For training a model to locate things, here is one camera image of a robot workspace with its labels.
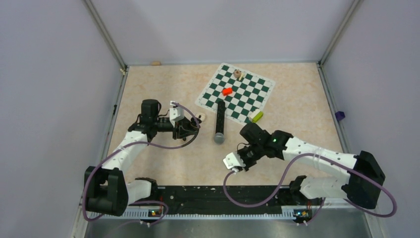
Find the green and white checkered mat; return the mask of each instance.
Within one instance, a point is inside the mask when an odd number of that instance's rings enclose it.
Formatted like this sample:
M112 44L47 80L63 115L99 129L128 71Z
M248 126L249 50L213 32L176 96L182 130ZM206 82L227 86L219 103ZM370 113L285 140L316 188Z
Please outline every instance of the green and white checkered mat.
M236 69L242 71L244 77L238 81L233 76ZM231 64L222 63L196 99L196 104L202 108L217 112L217 102L226 102L227 118L240 123L249 123L249 112L264 106L273 91L275 82L271 79L259 76L247 70L235 67ZM222 90L231 87L233 93L223 96Z

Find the wooden table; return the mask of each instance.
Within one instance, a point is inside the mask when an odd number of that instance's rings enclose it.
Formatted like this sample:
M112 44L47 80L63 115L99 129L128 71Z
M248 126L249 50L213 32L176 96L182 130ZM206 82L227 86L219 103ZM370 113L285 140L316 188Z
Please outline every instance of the wooden table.
M341 152L337 131L328 107L326 96L315 63L269 63L236 64L253 73L276 81L264 116L258 122L262 129L272 133L283 130L294 136L330 150ZM132 66L129 68L110 151L121 142L127 128L141 112L144 99L157 99L162 103L161 112L169 108L174 100L189 108L193 113L205 113L199 136L187 147L178 150L164 150L152 146L140 153L132 167L125 174L126 181L137 177L149 177L159 185L222 185L229 172L222 159L236 150L239 142L246 142L239 131L242 126L225 120L225 142L213 142L215 113L205 110L194 101L208 83L218 64ZM184 143L173 140L172 134L158 133L153 143L176 146ZM248 172L231 176L229 185L278 184L287 166L280 159L262 158ZM312 167L296 163L290 169L285 183L296 176L326 176Z

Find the red block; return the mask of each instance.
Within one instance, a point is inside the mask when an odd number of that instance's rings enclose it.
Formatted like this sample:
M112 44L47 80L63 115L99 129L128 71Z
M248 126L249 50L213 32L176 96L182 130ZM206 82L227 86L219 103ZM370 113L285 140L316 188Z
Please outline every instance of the red block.
M225 89L222 90L222 94L224 96L227 96L227 95L231 94L232 92L233 92L232 88L225 88Z

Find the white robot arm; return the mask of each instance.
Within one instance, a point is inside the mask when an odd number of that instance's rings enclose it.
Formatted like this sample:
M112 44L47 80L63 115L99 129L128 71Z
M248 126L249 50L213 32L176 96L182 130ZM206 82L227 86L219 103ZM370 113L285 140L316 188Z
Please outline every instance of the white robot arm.
M365 151L362 151L360 155L330 151L311 145L280 130L269 134L255 123L244 126L240 134L248 141L249 145L228 154L223 159L225 166L235 172L247 171L263 156L291 161L300 154L312 153L327 157L338 164L356 170L380 185L385 180L385 175L373 155ZM375 208L380 189L371 183L316 156L304 156L298 162L324 171L332 177L298 176L291 182L291 190L297 189L307 199L320 197L345 198L361 207Z
M154 180L137 178L130 183L124 181L124 173L139 153L158 132L172 132L173 139L185 140L189 135L197 136L199 131L196 122L186 119L184 110L177 107L174 101L170 102L170 106L169 117L161 117L158 115L161 104L157 100L147 99L142 102L142 113L136 122L128 128L112 156L93 175L86 196L86 210L120 216L128 204L150 196ZM86 169L85 180L94 168L90 166Z

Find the white backdrop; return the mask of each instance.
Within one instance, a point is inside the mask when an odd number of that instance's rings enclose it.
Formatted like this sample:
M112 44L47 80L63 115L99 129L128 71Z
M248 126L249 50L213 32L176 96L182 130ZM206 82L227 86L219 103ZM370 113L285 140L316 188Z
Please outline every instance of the white backdrop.
M70 236L120 82L82 1L0 1L0 237Z
M128 65L309 61L352 0L93 0Z
M419 11L418 0L364 1L325 66L353 152L375 155L397 199L391 237L420 233ZM391 211L384 194L379 205Z

